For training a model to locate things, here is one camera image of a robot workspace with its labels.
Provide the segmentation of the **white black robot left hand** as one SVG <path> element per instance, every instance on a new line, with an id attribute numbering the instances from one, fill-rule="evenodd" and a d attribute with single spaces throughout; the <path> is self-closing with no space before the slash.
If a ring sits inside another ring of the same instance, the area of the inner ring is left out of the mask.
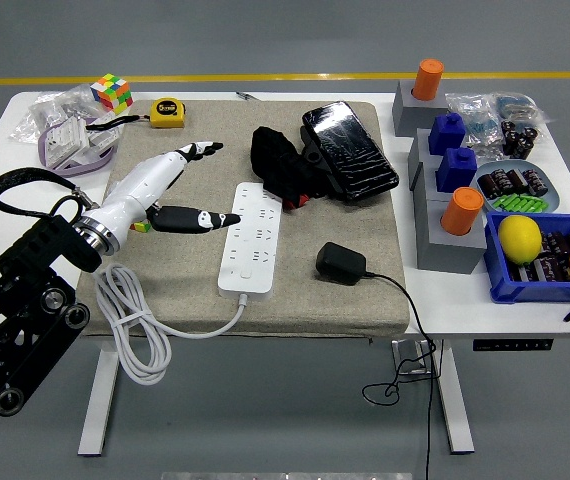
<path id="1" fill-rule="evenodd" d="M 155 203 L 179 178 L 188 163 L 212 155 L 223 145 L 196 142 L 140 162 L 107 195 L 102 205 L 83 217 L 112 255 L 124 246 L 130 226 L 147 219 L 160 232 L 202 234 L 241 221 L 237 214 L 221 214 L 189 207 L 156 207 Z"/>

